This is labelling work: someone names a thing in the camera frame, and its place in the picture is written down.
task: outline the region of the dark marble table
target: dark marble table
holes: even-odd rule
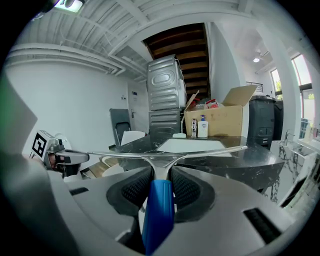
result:
[[[147,135],[123,146],[115,148],[116,152],[126,153],[160,153],[162,144],[172,137],[163,134]],[[247,145],[247,149],[230,153],[228,156],[206,156],[187,158],[179,161],[177,166],[197,169],[206,173],[226,177],[247,184],[255,190],[265,190],[272,186],[278,178],[284,161],[269,150],[245,137],[208,137],[205,139],[188,137],[180,140],[213,140],[220,141],[226,148]],[[149,166],[141,159],[119,159],[125,170]]]

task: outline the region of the white bottle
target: white bottle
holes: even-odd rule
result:
[[[205,115],[201,115],[201,121],[198,122],[198,138],[208,137],[208,121],[205,121]]]

